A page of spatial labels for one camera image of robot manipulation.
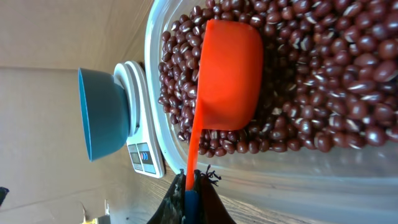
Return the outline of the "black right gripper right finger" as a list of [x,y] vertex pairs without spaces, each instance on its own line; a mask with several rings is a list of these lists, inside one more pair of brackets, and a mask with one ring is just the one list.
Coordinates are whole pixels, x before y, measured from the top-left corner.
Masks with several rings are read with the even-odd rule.
[[210,168],[208,165],[205,172],[195,170],[193,189],[199,194],[197,220],[200,224],[236,224],[215,190],[221,176]]

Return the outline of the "red scoop blue handle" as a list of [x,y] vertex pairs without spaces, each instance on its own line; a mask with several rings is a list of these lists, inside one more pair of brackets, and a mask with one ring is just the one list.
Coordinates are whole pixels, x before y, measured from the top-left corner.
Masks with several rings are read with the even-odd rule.
[[263,61],[262,39],[255,28],[215,19],[206,23],[188,150],[185,223],[199,221],[199,195],[193,186],[201,131],[234,131],[250,122],[259,99]]

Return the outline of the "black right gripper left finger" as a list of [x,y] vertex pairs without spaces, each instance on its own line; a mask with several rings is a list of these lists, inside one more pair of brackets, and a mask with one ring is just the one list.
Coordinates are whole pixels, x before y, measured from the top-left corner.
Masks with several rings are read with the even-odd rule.
[[181,169],[147,224],[181,224],[184,217],[186,176]]

